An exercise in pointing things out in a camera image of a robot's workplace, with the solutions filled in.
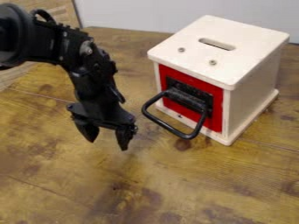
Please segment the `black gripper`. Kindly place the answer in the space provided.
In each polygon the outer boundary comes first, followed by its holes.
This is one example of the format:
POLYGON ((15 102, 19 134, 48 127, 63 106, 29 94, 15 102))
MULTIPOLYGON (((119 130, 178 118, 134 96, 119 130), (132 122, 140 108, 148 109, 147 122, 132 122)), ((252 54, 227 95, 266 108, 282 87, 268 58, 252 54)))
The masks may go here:
POLYGON ((136 134, 136 119, 120 106, 126 98, 118 87, 114 84, 78 86, 75 96, 78 102, 68 105, 68 111, 80 134, 94 143, 100 127, 116 130, 118 145, 126 151, 136 134))

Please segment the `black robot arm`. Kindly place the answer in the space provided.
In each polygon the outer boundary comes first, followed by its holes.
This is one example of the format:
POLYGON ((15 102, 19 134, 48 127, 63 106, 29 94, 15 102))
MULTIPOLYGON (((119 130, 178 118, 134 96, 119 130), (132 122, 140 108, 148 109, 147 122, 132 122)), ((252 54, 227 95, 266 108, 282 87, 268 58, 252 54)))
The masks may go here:
POLYGON ((75 87, 78 101, 67 110, 79 132, 92 142, 100 128, 112 129, 126 150, 136 134, 136 119, 120 107, 126 98, 118 91, 118 68, 108 53, 84 31, 58 23, 48 11, 0 3, 0 70, 27 61, 62 66, 75 87))

